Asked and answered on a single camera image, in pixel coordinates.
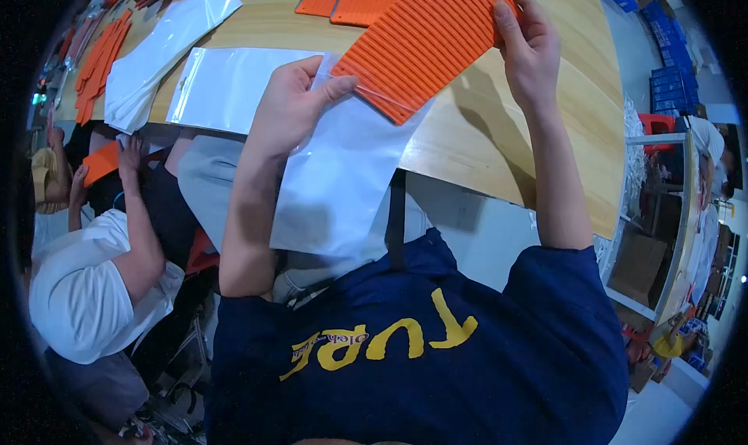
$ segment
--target stack of blue boxes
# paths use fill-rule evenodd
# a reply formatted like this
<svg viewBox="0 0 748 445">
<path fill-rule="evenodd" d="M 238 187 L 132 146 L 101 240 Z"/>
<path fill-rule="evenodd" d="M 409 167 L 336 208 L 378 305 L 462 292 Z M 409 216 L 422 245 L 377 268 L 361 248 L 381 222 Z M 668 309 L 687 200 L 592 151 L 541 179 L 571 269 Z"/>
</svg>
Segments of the stack of blue boxes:
<svg viewBox="0 0 748 445">
<path fill-rule="evenodd" d="M 665 68 L 652 71 L 651 111 L 653 114 L 678 115 L 680 111 L 696 114 L 699 85 L 693 74 L 693 63 L 686 49 L 686 37 L 678 22 L 667 16 L 662 5 L 653 1 L 642 15 L 649 22 L 652 35 L 660 47 Z"/>
</svg>

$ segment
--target navy blue t-shirt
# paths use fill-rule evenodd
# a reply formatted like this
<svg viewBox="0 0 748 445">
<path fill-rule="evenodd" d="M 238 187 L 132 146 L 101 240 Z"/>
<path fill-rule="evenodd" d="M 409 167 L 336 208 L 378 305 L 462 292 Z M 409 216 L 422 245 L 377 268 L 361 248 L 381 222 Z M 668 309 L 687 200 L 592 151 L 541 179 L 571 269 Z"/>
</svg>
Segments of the navy blue t-shirt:
<svg viewBox="0 0 748 445">
<path fill-rule="evenodd" d="M 608 443 L 628 374 L 592 248 L 532 247 L 503 293 L 432 228 L 295 312 L 222 299 L 210 443 Z"/>
</svg>

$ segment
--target clear plastic bag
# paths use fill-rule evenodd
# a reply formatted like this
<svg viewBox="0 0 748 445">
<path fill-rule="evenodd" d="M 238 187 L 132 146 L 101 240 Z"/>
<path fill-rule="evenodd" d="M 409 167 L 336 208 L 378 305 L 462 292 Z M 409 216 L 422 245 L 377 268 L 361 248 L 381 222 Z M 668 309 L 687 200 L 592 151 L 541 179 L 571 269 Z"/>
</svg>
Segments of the clear plastic bag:
<svg viewBox="0 0 748 445">
<path fill-rule="evenodd" d="M 247 135 L 272 72 L 323 54 L 293 49 L 192 49 L 174 88 L 166 122 Z"/>
<path fill-rule="evenodd" d="M 312 89 L 330 78 L 339 59 L 325 54 Z M 357 95 L 329 106 L 286 163 L 270 246 L 333 257 L 358 254 L 402 152 L 432 103 L 399 127 Z"/>
</svg>

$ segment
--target black strap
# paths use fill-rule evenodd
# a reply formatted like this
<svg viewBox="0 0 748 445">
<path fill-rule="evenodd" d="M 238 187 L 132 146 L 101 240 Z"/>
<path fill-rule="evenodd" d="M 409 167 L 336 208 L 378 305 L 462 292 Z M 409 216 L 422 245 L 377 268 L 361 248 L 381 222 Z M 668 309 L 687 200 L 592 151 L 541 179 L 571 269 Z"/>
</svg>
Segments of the black strap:
<svg viewBox="0 0 748 445">
<path fill-rule="evenodd" d="M 385 232 L 385 244 L 394 272 L 406 269 L 404 241 L 406 236 L 406 172 L 396 169 L 390 181 L 390 216 Z"/>
</svg>

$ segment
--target white plastic bag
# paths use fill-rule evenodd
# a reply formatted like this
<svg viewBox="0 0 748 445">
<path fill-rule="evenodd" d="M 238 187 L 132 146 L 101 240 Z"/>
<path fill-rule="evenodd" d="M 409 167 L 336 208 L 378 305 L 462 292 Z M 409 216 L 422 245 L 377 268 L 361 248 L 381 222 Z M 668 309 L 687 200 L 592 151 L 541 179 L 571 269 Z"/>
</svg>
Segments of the white plastic bag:
<svg viewBox="0 0 748 445">
<path fill-rule="evenodd" d="M 325 54 L 312 89 L 330 78 L 339 59 Z M 270 247 L 332 257 L 358 254 L 402 152 L 432 103 L 400 127 L 355 95 L 329 106 L 286 163 Z"/>
<path fill-rule="evenodd" d="M 272 72 L 323 54 L 293 49 L 196 47 L 174 89 L 166 122 L 247 135 Z"/>
<path fill-rule="evenodd" d="M 242 6 L 240 0 L 181 0 L 106 80 L 104 122 L 132 134 L 148 121 L 161 78 L 207 32 Z"/>
</svg>

